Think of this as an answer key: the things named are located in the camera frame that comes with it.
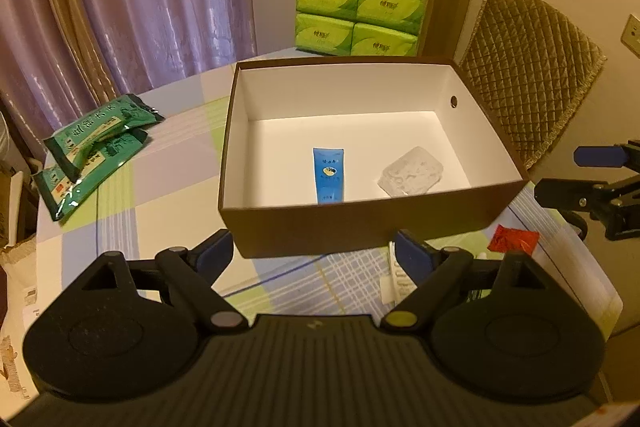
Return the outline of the clear plastic blister pack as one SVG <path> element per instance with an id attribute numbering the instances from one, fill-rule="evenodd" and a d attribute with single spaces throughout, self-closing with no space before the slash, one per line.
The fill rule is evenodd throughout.
<path id="1" fill-rule="evenodd" d="M 443 172 L 439 160 L 416 146 L 382 171 L 378 186 L 390 197 L 423 195 L 442 179 Z"/>

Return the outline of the purple curtain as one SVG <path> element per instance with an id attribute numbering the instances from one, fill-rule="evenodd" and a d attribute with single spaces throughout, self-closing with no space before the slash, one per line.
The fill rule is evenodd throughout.
<path id="1" fill-rule="evenodd" d="M 1 107 L 18 147 L 124 93 L 256 52 L 252 0 L 1 0 Z"/>

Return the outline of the single wall socket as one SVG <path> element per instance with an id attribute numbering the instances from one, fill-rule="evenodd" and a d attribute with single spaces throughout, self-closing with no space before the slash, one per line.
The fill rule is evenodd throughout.
<path id="1" fill-rule="evenodd" d="M 620 41 L 634 55 L 640 56 L 640 20 L 634 14 L 629 15 Z"/>

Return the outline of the quilted chair back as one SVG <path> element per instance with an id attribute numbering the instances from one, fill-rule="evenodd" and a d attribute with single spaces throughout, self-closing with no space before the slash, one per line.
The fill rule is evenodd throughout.
<path id="1" fill-rule="evenodd" d="M 526 168 L 559 140 L 606 56 L 542 0 L 483 0 L 460 67 Z"/>

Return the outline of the green wet wipes pack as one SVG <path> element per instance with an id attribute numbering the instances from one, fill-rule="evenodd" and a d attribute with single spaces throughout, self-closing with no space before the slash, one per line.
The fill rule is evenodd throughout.
<path id="1" fill-rule="evenodd" d="M 77 181 L 72 182 L 55 164 L 34 176 L 36 187 L 51 219 L 64 221 L 122 165 L 149 141 L 141 129 L 132 129 L 96 144 Z"/>
<path id="2" fill-rule="evenodd" d="M 122 132 L 149 127 L 163 120 L 156 109 L 137 95 L 127 93 L 58 129 L 44 140 L 44 144 L 65 176 L 76 182 L 96 144 Z"/>

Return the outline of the lower green wet wipes pack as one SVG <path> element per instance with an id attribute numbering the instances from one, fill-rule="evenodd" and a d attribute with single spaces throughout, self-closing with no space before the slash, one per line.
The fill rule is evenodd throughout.
<path id="1" fill-rule="evenodd" d="M 149 141 L 141 129 L 132 129 L 96 144 L 77 181 L 72 182 L 55 164 L 34 176 L 36 187 L 51 219 L 64 221 L 122 165 Z"/>

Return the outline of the white paperclip box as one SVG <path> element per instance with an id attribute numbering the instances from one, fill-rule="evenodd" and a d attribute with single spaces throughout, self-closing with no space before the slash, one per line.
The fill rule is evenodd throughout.
<path id="1" fill-rule="evenodd" d="M 416 284 L 401 268 L 395 253 L 395 243 L 388 244 L 388 266 L 390 273 L 380 277 L 380 291 L 383 305 L 398 305 L 415 289 Z"/>

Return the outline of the brown cardboard box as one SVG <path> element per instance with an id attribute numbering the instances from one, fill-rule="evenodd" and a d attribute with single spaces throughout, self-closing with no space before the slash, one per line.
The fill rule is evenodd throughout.
<path id="1" fill-rule="evenodd" d="M 382 171 L 420 146 L 444 166 L 423 195 L 390 197 Z M 344 202 L 319 205 L 314 149 L 344 150 Z M 232 83 L 218 209 L 247 258 L 382 246 L 488 227 L 527 173 L 462 69 L 423 57 L 242 62 Z"/>

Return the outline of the upper green wet wipes pack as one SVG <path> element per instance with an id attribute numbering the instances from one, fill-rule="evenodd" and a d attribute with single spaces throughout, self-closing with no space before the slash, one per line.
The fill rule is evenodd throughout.
<path id="1" fill-rule="evenodd" d="M 76 182 L 96 144 L 122 132 L 149 127 L 163 120 L 156 109 L 137 95 L 127 93 L 58 129 L 44 140 L 44 144 L 65 176 Z"/>

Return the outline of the red snack packet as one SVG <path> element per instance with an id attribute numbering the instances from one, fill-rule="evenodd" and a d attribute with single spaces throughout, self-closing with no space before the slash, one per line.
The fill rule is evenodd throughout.
<path id="1" fill-rule="evenodd" d="M 538 245 L 539 237 L 540 234 L 538 232 L 498 225 L 488 244 L 488 249 L 500 254 L 519 251 L 531 256 Z"/>

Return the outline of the checked tablecloth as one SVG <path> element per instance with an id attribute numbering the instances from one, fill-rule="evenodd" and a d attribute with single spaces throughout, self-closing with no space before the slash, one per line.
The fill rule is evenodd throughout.
<path id="1" fill-rule="evenodd" d="M 38 216 L 36 312 L 41 312 L 103 251 L 150 259 L 169 246 L 192 247 L 222 225 L 217 209 L 219 157 L 233 68 L 221 68 L 146 92 L 164 121 L 151 143 L 110 176 L 65 222 Z M 499 225 L 540 234 L 535 260 L 611 334 L 623 311 L 599 263 L 554 210 L 524 188 Z M 380 277 L 388 250 L 324 257 L 235 257 L 215 289 L 247 317 L 259 313 L 369 314 L 379 319 Z"/>

